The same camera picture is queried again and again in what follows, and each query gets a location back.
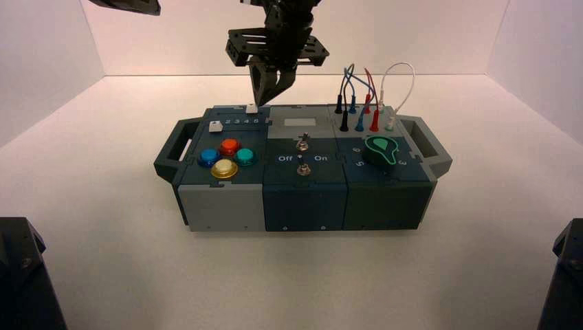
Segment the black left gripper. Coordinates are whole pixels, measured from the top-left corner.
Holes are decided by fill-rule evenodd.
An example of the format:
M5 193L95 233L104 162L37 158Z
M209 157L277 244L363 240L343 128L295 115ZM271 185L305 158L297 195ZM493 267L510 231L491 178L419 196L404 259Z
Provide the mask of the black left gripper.
M159 16L161 5L158 0L90 0L93 4L102 8L134 12Z

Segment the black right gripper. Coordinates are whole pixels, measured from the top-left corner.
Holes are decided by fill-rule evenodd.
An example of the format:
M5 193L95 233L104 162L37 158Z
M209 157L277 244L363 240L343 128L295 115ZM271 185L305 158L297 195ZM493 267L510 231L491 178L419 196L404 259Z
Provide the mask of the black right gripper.
M254 103L263 106L295 82L297 65L323 65L329 51L312 34L311 9L265 9L262 27L228 31L226 53L237 67L251 63Z

